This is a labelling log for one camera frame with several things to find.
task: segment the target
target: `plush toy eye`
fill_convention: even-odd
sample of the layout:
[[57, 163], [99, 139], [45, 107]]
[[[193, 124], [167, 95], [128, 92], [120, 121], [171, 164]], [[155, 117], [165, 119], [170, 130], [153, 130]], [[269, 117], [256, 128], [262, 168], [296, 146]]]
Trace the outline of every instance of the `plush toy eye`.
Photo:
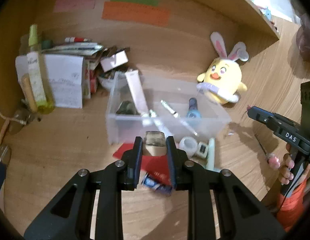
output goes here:
[[221, 74], [224, 74], [226, 72], [226, 67], [221, 68]]

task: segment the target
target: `blue nail polish bottle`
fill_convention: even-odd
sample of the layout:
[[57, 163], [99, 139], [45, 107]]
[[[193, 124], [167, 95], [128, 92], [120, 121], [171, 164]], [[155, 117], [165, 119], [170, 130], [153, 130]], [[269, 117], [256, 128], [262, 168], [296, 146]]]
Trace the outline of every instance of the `blue nail polish bottle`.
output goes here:
[[200, 118], [200, 113], [197, 109], [197, 100], [196, 98], [190, 98], [189, 101], [189, 108], [188, 108], [188, 112], [186, 114], [186, 117], [189, 118]]

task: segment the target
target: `metal screw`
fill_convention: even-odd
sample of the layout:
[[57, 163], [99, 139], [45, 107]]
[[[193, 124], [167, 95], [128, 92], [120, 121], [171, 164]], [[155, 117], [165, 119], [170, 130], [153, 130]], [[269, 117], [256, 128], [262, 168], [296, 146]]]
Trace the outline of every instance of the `metal screw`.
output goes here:
[[224, 170], [222, 170], [222, 174], [226, 177], [229, 177], [232, 175], [232, 172], [228, 169], [224, 169]]
[[194, 166], [194, 162], [190, 161], [190, 160], [184, 162], [184, 164], [185, 164], [186, 167], [193, 167]]
[[122, 167], [122, 166], [124, 166], [124, 164], [125, 164], [125, 162], [122, 161], [122, 160], [115, 161], [115, 166], [116, 167]]
[[79, 170], [78, 175], [81, 177], [84, 177], [87, 175], [87, 173], [88, 173], [88, 171], [86, 169], [81, 169], [81, 170]]

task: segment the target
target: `orange sticky note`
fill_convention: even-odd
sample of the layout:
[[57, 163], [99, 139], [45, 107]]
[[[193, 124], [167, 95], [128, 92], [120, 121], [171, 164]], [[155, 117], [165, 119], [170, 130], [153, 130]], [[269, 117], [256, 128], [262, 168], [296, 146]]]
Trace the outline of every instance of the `orange sticky note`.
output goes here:
[[105, 2], [102, 18], [165, 27], [168, 25], [169, 14], [167, 9], [161, 7], [130, 2]]

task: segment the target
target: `orange beak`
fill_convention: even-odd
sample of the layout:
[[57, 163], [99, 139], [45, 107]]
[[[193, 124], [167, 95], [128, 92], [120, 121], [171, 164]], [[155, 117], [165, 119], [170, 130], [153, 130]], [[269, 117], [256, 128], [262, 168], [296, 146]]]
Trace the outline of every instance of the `orange beak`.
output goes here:
[[214, 74], [209, 75], [211, 79], [220, 80], [221, 77], [215, 72]]

